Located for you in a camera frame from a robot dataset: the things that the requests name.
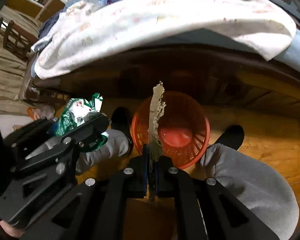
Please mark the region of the left grey trouser leg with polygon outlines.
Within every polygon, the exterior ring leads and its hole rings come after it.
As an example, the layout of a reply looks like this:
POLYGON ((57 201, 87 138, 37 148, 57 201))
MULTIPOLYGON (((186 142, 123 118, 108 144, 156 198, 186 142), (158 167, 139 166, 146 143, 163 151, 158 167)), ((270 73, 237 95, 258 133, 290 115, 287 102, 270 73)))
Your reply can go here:
POLYGON ((121 157, 129 152, 129 139, 116 129, 107 129, 107 142, 98 150, 81 153, 76 163, 76 174, 81 175, 108 159, 121 157))

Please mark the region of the left black shoe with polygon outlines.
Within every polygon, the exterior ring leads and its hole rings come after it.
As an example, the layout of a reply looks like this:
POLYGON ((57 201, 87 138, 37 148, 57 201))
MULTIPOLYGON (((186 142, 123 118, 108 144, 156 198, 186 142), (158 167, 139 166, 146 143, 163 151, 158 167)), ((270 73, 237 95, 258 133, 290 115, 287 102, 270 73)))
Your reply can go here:
POLYGON ((128 140, 127 154, 132 153, 134 143, 130 134, 130 124, 132 122, 132 115, 128 108, 119 106, 117 107, 111 116, 111 128, 122 132, 128 140))

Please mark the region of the white patterned sheet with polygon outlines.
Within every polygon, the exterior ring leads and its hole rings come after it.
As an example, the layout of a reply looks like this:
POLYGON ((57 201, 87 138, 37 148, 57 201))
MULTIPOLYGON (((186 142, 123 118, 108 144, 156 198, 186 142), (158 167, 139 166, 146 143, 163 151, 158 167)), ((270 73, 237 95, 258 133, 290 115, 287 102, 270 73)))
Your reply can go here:
POLYGON ((121 0, 102 8, 79 1, 33 45, 40 79, 166 37, 207 29, 271 60, 296 35, 294 20, 269 0, 121 0))

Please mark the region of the torn grey cardboard strip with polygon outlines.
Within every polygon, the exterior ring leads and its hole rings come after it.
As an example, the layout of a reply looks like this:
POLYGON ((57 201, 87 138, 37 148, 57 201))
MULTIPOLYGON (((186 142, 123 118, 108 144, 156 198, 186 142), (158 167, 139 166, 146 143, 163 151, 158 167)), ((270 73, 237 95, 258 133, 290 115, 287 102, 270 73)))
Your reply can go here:
POLYGON ((165 89, 163 83, 160 81, 153 88, 153 96, 149 107, 149 157, 150 165, 159 160, 162 155, 162 143, 159 139, 159 120, 164 115, 166 102, 162 99, 165 89))

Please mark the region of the right black shoe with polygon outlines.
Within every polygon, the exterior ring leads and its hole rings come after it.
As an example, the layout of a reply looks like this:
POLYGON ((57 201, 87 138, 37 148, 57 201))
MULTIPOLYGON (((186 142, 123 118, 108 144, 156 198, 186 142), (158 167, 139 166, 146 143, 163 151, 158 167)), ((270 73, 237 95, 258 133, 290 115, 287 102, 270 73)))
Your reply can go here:
POLYGON ((245 138, 245 132, 240 125, 231 125, 226 128, 222 135, 216 140, 216 142, 209 146, 223 145, 233 150, 239 150, 242 146, 245 138))

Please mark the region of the wooden chair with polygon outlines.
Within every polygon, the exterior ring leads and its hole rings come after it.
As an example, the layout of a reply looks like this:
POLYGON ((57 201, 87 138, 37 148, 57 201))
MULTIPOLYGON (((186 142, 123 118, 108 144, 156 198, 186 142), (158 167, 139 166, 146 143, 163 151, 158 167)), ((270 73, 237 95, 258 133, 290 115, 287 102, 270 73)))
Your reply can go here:
POLYGON ((0 17, 0 37, 3 38, 3 48, 24 62, 32 58, 31 47, 38 38, 21 28, 13 20, 4 22, 0 17))

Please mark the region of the beige curtain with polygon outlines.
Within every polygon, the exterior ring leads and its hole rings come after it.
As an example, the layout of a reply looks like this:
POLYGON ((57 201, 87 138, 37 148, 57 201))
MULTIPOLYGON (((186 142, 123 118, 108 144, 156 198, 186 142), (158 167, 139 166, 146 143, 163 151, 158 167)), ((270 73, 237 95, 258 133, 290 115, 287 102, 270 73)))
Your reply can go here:
MULTIPOLYGON (((4 6, 0 17, 6 23, 14 21, 34 37, 39 35, 42 23, 26 14, 4 6)), ((27 106, 18 99, 26 66, 24 61, 3 48, 3 38, 0 37, 0 114, 27 114, 27 106)))

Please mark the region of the right grey trouser leg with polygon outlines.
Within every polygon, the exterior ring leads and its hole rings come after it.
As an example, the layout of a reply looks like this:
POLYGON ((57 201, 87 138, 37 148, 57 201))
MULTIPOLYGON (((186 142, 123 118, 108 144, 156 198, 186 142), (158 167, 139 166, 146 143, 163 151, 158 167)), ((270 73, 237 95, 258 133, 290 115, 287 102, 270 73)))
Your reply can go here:
POLYGON ((291 186, 274 168, 222 144, 208 147, 200 164, 280 239, 292 236, 299 207, 291 186))

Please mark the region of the black shoe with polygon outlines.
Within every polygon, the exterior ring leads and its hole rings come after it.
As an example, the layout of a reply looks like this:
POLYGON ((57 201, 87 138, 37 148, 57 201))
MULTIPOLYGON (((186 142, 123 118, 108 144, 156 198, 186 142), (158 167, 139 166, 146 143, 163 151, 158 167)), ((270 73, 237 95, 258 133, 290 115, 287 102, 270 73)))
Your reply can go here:
POLYGON ((231 125, 226 128, 222 135, 216 140, 216 142, 209 146, 223 145, 233 150, 239 150, 242 146, 245 138, 245 132, 240 125, 231 125))
POLYGON ((128 108, 119 106, 117 107, 111 116, 111 128, 122 132, 128 140, 127 154, 132 153, 134 143, 130 134, 130 124, 132 122, 132 115, 128 108))

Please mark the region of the orange plastic waste basket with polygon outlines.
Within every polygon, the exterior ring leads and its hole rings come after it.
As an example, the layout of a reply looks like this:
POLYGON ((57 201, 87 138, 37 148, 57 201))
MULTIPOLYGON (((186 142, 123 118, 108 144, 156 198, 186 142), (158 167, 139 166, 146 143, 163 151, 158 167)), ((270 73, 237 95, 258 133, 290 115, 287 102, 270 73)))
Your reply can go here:
POLYGON ((189 95, 168 91, 164 115, 159 119, 158 135, 163 155, 173 165, 185 169, 197 162, 205 153, 210 140, 210 123, 202 106, 189 95))

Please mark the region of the green white snack wrapper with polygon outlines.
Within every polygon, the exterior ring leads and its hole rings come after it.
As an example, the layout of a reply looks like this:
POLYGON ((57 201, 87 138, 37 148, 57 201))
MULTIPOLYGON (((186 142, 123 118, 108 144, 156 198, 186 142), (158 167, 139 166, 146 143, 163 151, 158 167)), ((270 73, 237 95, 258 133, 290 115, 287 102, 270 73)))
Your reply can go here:
POLYGON ((103 97, 99 93, 92 95, 91 100, 84 98, 71 98, 63 110, 54 134, 58 144, 68 144, 70 133, 79 127, 96 128, 96 135, 93 135, 87 142, 87 148, 90 151, 96 151, 106 144, 108 134, 106 129, 110 123, 110 119, 101 113, 103 97))

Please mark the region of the grey trouser leg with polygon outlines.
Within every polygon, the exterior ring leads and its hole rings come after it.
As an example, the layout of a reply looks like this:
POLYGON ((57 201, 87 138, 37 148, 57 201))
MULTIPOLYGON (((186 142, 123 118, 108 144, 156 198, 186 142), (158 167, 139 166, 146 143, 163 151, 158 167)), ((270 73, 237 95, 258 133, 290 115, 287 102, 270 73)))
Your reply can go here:
POLYGON ((121 157, 129 152, 129 139, 116 129, 107 129, 107 142, 98 150, 81 153, 76 163, 76 174, 81 175, 108 159, 121 157))
POLYGON ((292 236, 299 207, 291 186, 274 168, 222 144, 208 147, 200 164, 280 239, 292 236))

